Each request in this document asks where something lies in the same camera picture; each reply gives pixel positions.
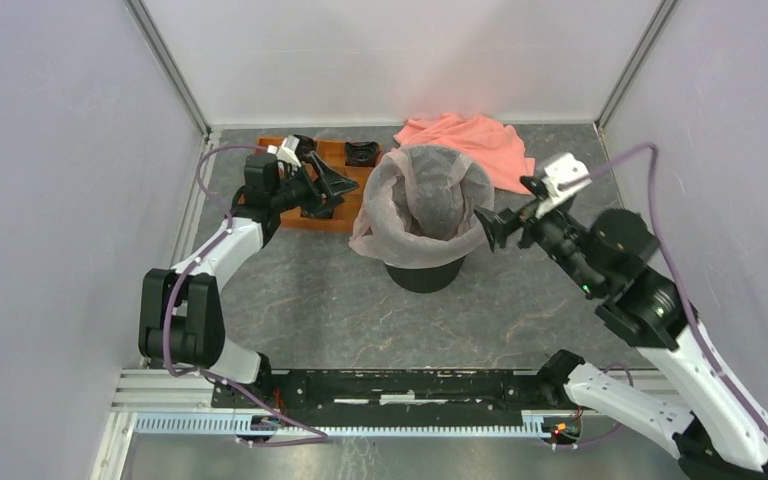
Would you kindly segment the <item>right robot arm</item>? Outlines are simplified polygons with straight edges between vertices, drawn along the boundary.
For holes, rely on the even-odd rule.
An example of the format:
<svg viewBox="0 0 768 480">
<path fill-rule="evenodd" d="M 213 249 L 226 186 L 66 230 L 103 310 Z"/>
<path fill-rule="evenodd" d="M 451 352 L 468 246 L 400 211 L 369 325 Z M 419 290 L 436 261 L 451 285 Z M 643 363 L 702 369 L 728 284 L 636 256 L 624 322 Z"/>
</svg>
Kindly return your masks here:
<svg viewBox="0 0 768 480">
<path fill-rule="evenodd" d="M 519 233 L 540 247 L 589 299 L 597 316 L 644 356 L 680 396 L 671 404 L 623 384 L 566 350 L 539 370 L 537 392 L 551 408 L 569 402 L 596 410 L 669 453 L 691 479 L 768 479 L 768 414 L 711 346 L 696 308 L 649 262 L 658 238 L 635 212 L 610 208 L 590 226 L 569 201 L 550 198 L 536 177 L 535 200 L 519 210 L 479 208 L 489 245 Z"/>
</svg>

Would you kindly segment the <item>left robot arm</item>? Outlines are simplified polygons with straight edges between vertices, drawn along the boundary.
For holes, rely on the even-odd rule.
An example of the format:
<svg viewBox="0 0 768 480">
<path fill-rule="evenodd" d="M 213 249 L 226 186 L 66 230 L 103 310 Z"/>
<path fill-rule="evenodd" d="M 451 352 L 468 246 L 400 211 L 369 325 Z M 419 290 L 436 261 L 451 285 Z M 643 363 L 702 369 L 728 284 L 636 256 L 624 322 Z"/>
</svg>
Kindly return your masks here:
<svg viewBox="0 0 768 480">
<path fill-rule="evenodd" d="M 268 360 L 227 336 L 220 294 L 269 243 L 283 213 L 332 211 L 358 187 L 315 152 L 298 158 L 285 147 L 269 147 L 249 155 L 243 184 L 217 231 L 176 265 L 146 273 L 138 327 L 142 356 L 173 375 L 200 371 L 236 381 L 235 392 L 248 406 L 266 405 L 274 394 Z"/>
</svg>

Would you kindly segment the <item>black trash bin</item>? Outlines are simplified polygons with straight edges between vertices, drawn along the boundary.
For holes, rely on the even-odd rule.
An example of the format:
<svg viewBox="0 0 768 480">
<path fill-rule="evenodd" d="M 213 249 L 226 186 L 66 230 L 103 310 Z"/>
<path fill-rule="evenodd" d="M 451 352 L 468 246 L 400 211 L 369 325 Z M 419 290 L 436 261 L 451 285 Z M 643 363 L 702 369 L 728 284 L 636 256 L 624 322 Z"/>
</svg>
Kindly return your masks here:
<svg viewBox="0 0 768 480">
<path fill-rule="evenodd" d="M 407 269 L 386 264 L 385 269 L 393 282 L 401 288 L 419 294 L 430 294 L 448 287 L 459 275 L 466 257 L 431 268 Z"/>
</svg>

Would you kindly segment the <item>pink plastic trash bag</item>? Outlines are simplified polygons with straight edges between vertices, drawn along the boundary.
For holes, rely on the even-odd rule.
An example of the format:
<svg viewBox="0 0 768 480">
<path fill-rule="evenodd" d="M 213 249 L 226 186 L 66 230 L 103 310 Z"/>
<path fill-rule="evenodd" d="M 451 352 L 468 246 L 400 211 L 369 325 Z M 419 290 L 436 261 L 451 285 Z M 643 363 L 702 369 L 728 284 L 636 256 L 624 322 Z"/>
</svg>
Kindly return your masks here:
<svg viewBox="0 0 768 480">
<path fill-rule="evenodd" d="M 371 171 L 348 245 L 403 269 L 439 267 L 485 241 L 474 214 L 495 190 L 469 155 L 440 145 L 393 149 Z"/>
</svg>

